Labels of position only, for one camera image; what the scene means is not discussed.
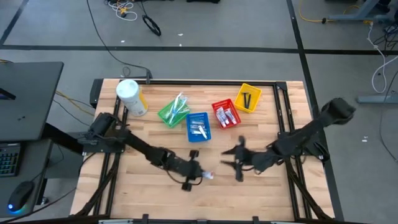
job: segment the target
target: red basket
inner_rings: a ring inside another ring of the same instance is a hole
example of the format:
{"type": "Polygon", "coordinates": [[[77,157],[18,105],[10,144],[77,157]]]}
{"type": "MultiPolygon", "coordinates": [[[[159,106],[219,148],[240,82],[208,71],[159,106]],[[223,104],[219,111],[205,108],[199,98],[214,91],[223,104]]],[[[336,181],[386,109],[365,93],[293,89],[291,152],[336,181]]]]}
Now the red basket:
{"type": "Polygon", "coordinates": [[[220,125],[220,128],[221,128],[221,129],[230,128],[230,127],[232,127],[232,126],[235,126],[235,125],[241,123],[241,118],[239,117],[239,114],[238,114],[238,112],[236,111],[235,106],[234,106],[234,104],[232,103],[232,100],[231,100],[231,99],[227,99],[227,100],[223,100],[223,101],[220,101],[220,102],[217,102],[217,103],[213,103],[213,104],[211,105],[211,107],[213,107],[214,115],[216,116],[217,121],[218,121],[218,118],[217,118],[216,112],[217,112],[217,109],[218,109],[218,108],[223,107],[224,110],[227,110],[228,108],[231,108],[231,112],[232,112],[232,114],[233,114],[234,117],[235,117],[236,124],[233,124],[232,122],[229,122],[229,124],[227,124],[227,125],[225,126],[225,128],[224,128],[224,127],[221,125],[221,123],[218,122],[218,124],[220,125]]]}

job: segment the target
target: toothpaste tube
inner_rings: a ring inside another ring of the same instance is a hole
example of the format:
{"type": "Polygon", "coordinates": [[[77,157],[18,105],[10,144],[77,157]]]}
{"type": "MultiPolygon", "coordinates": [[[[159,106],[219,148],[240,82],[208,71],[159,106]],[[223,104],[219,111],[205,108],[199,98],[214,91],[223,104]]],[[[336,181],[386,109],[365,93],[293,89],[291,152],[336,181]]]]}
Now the toothpaste tube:
{"type": "Polygon", "coordinates": [[[222,127],[225,128],[225,126],[226,126],[226,125],[225,125],[225,122],[224,122],[224,120],[221,118],[219,112],[216,113],[216,116],[217,116],[218,121],[221,123],[222,127]]]}
{"type": "Polygon", "coordinates": [[[224,121],[225,124],[229,124],[228,118],[225,115],[223,107],[218,108],[217,113],[220,115],[220,118],[224,121]]]}
{"type": "Polygon", "coordinates": [[[203,135],[203,137],[205,137],[205,139],[207,139],[206,132],[205,132],[205,130],[203,130],[203,127],[202,127],[202,126],[199,126],[199,131],[201,132],[201,134],[203,135]]]}
{"type": "Polygon", "coordinates": [[[225,110],[225,114],[231,119],[233,124],[236,124],[236,120],[234,115],[232,114],[231,108],[228,108],[227,110],[225,110]]]}
{"type": "Polygon", "coordinates": [[[204,178],[206,178],[206,179],[213,180],[213,178],[214,178],[214,172],[203,171],[203,172],[201,173],[201,176],[204,177],[204,178]]]}
{"type": "Polygon", "coordinates": [[[198,124],[191,124],[190,127],[191,129],[199,129],[199,127],[202,127],[204,130],[206,130],[206,128],[204,128],[203,125],[198,125],[198,124]]]}
{"type": "Polygon", "coordinates": [[[203,121],[191,121],[191,124],[204,125],[205,123],[203,121]]]}

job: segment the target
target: desk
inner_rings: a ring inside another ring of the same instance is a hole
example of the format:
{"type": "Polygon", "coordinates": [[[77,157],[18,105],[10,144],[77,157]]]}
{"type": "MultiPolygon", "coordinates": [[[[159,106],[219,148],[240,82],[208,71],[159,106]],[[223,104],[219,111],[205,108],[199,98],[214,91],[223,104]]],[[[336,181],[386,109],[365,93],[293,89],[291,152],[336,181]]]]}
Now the desk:
{"type": "MultiPolygon", "coordinates": [[[[167,147],[184,159],[189,158],[191,149],[198,149],[200,155],[197,159],[202,168],[213,170],[215,178],[204,179],[201,185],[193,186],[191,192],[184,192],[181,185],[173,182],[165,171],[150,165],[134,149],[127,148],[120,160],[111,218],[141,218],[147,213],[150,219],[174,220],[251,220],[253,216],[258,216],[260,220],[294,219],[285,165],[273,166],[260,176],[245,172],[244,182],[239,183],[234,179],[234,170],[220,164],[222,159],[232,159],[220,153],[234,147],[241,134],[247,139],[247,148],[259,151],[276,139],[279,122],[273,88],[256,85],[262,89],[262,95],[255,112],[247,114],[238,111],[242,123],[221,130],[211,104],[227,98],[234,100],[242,82],[189,80],[186,82],[189,85],[181,85],[178,81],[151,82],[150,85],[141,85],[149,110],[142,117],[129,116],[129,128],[149,144],[167,147]],[[157,116],[157,112],[180,91],[188,97],[192,113],[208,113],[212,135],[210,141],[189,143],[185,121],[169,129],[157,116]]],[[[119,79],[103,80],[96,115],[113,112],[118,83],[119,79]]],[[[286,84],[295,127],[299,128],[311,120],[305,89],[302,82],[286,84]]],[[[282,109],[284,120],[287,121],[285,107],[282,106],[282,109]]],[[[103,154],[93,156],[82,168],[71,213],[79,211],[97,188],[103,157],[103,154]]],[[[309,192],[325,213],[333,216],[321,162],[308,157],[303,170],[309,192]]],[[[100,213],[104,212],[108,190],[104,192],[100,213]]],[[[298,197],[298,205],[303,217],[301,197],[298,197]]]]}
{"type": "Polygon", "coordinates": [[[46,123],[62,68],[62,62],[0,64],[0,88],[16,96],[15,100],[0,100],[0,142],[23,145],[18,175],[0,178],[0,217],[25,215],[41,202],[47,182],[45,169],[56,162],[49,161],[53,143],[82,153],[76,139],[46,123]],[[35,176],[24,209],[11,213],[7,207],[10,195],[21,182],[35,176]]]}

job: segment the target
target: white cable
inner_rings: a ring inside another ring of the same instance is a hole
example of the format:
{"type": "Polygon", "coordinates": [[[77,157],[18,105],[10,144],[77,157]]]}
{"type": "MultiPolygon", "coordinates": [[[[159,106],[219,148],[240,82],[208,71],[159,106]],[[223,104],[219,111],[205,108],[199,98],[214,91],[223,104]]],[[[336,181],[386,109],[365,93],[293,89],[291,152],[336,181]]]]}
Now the white cable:
{"type": "MultiPolygon", "coordinates": [[[[123,5],[126,9],[132,9],[132,8],[134,7],[134,4],[133,4],[132,2],[119,2],[119,4],[120,4],[120,5],[123,5]]],[[[125,20],[125,21],[135,21],[135,20],[138,18],[137,13],[135,13],[135,12],[130,12],[130,11],[126,11],[125,14],[133,13],[134,15],[136,15],[136,17],[135,17],[134,19],[126,19],[126,18],[123,18],[123,17],[119,16],[119,12],[121,12],[121,10],[120,10],[120,8],[119,8],[119,6],[118,6],[118,3],[111,4],[111,2],[108,2],[108,5],[111,6],[111,8],[113,9],[113,11],[115,11],[116,16],[117,16],[119,19],[122,19],[122,20],[125,20]]]]}
{"type": "Polygon", "coordinates": [[[388,65],[389,63],[391,63],[392,61],[394,61],[395,59],[397,59],[398,56],[396,56],[395,58],[391,59],[390,61],[388,61],[388,62],[386,63],[386,57],[385,57],[384,54],[380,51],[379,46],[375,45],[375,44],[371,41],[371,32],[372,32],[372,28],[373,28],[373,22],[371,22],[371,25],[370,25],[370,27],[369,27],[369,32],[368,32],[368,38],[367,38],[367,40],[369,41],[369,43],[371,43],[371,45],[373,46],[373,48],[376,49],[376,50],[380,53],[380,55],[383,57],[383,65],[381,65],[381,66],[380,66],[378,69],[376,69],[376,71],[374,71],[374,73],[373,73],[373,76],[372,76],[372,87],[373,87],[373,90],[374,90],[376,93],[384,93],[384,91],[385,91],[386,88],[387,88],[387,78],[386,78],[386,74],[384,73],[384,71],[385,71],[385,69],[386,69],[386,65],[388,65]],[[380,68],[383,68],[382,77],[383,77],[383,80],[384,80],[384,87],[383,87],[383,90],[382,90],[382,91],[377,90],[376,87],[374,86],[374,77],[376,77],[376,73],[377,73],[377,71],[380,70],[380,68]]]}

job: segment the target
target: keyboard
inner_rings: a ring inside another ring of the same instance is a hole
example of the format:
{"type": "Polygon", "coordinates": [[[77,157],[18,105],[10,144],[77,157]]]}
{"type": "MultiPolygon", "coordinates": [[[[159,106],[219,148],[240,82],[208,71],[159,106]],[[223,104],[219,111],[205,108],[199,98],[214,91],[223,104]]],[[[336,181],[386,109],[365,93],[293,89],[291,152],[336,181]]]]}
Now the keyboard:
{"type": "Polygon", "coordinates": [[[0,177],[18,175],[20,161],[20,143],[0,143],[0,177]]]}

